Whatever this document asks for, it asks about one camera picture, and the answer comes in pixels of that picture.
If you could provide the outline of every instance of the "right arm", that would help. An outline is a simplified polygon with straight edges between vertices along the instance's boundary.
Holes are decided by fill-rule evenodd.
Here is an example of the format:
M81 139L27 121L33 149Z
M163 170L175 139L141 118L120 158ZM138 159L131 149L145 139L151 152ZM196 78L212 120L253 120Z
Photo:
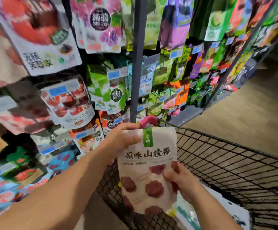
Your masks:
M187 168L177 161L172 161L172 168L164 171L164 177L177 183L183 198L195 209L202 230L243 230Z

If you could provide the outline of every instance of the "pink cart handle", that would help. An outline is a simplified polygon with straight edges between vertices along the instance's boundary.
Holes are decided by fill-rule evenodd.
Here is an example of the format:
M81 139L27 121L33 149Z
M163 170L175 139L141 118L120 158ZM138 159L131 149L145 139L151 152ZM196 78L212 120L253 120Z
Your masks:
M158 122L158 119L155 116L148 115L143 120L141 120L140 127L145 128L148 123L151 123L153 125L157 125L157 122Z

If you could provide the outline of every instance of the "shopping cart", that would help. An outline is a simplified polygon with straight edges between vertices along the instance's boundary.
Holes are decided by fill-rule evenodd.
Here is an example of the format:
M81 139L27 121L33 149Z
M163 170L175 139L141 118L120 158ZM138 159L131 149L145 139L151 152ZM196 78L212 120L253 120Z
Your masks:
M251 229L278 229L278 157L193 129L178 127L154 116L141 125L174 126L178 160L200 181L231 202L249 210ZM159 213L151 218L128 212L122 201L117 163L99 184L104 201L130 229L178 229L173 218Z

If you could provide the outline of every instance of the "black wire basket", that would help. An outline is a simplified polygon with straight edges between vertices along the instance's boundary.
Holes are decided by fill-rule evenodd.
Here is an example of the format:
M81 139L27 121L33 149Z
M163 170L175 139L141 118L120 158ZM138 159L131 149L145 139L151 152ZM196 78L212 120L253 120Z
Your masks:
M189 128L174 127L178 160L186 168L224 198L247 209L251 229L278 229L278 157ZM98 192L130 229L178 229L175 220L165 213L145 217L128 212L119 181L114 162L104 174Z

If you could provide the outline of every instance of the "round black logo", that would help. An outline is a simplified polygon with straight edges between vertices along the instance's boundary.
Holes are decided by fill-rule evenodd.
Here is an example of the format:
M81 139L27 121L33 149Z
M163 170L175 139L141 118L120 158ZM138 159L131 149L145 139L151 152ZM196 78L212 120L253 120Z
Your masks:
M122 97L122 91L118 88L114 88L110 94L111 100L114 102L118 102L120 101L121 97Z
M114 124L114 121L113 120L110 120L108 123L107 123L107 127L110 128L110 129L114 129L116 127L116 124Z
M104 8L95 8L90 15L90 24L97 31L104 31L110 25L111 17Z

